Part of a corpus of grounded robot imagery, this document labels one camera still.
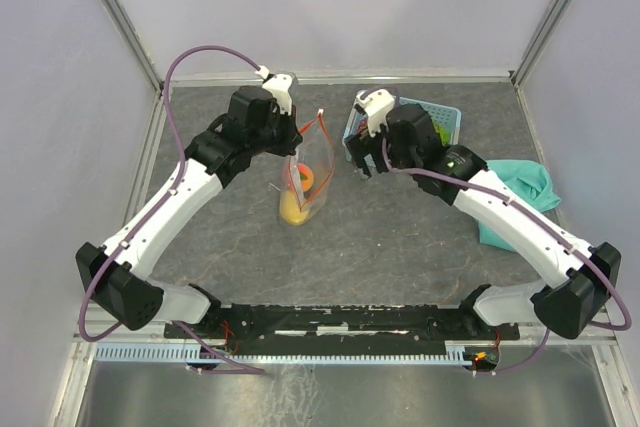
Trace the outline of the clear zip top bag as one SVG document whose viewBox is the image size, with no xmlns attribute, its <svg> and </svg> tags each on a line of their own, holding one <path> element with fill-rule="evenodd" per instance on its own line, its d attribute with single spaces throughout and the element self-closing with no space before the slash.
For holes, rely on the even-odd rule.
<svg viewBox="0 0 640 427">
<path fill-rule="evenodd" d="M 285 158 L 279 201 L 280 217 L 293 226 L 309 221 L 324 207 L 335 171 L 335 152 L 324 110 L 300 128 L 302 143 Z"/>
</svg>

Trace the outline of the orange peach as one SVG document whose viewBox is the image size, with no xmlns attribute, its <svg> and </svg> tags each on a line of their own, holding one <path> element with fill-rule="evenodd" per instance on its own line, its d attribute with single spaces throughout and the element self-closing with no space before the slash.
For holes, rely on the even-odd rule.
<svg viewBox="0 0 640 427">
<path fill-rule="evenodd" d="M 299 173 L 302 192 L 309 192 L 315 183 L 315 175 L 313 173 L 313 170 L 304 163 L 299 163 L 297 165 L 297 169 Z"/>
</svg>

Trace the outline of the yellow pear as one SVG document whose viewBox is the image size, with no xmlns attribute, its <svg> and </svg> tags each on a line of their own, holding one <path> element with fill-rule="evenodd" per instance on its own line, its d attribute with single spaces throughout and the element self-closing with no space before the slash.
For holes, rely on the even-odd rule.
<svg viewBox="0 0 640 427">
<path fill-rule="evenodd" d="M 305 197 L 299 197 L 293 190 L 283 190 L 279 201 L 280 217 L 292 226 L 301 226 L 314 215 L 315 208 Z"/>
</svg>

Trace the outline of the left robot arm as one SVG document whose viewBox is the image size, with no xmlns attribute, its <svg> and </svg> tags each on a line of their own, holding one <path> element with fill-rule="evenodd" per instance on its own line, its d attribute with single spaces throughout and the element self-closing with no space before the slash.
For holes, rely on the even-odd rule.
<svg viewBox="0 0 640 427">
<path fill-rule="evenodd" d="M 291 94 L 278 78 L 240 87 L 227 112 L 192 139 L 184 163 L 129 223 L 101 245 L 86 242 L 78 249 L 76 264 L 91 300 L 131 331 L 152 320 L 178 320 L 198 336 L 215 334 L 221 313 L 210 295 L 154 282 L 151 273 L 187 222 L 255 156 L 286 157 L 301 141 Z"/>
</svg>

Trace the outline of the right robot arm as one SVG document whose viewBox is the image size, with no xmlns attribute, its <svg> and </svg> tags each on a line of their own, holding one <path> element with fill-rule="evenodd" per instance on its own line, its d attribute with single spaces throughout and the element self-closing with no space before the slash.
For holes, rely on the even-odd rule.
<svg viewBox="0 0 640 427">
<path fill-rule="evenodd" d="M 596 314 L 612 298 L 621 263 L 608 242 L 597 247 L 528 205 L 469 148 L 445 145 L 429 113 L 385 94 L 356 99 L 354 131 L 344 139 L 351 160 L 370 176 L 406 174 L 425 193 L 469 215 L 504 239 L 537 272 L 535 282 L 479 288 L 458 315 L 467 336 L 494 326 L 537 323 L 566 339 L 597 326 Z"/>
</svg>

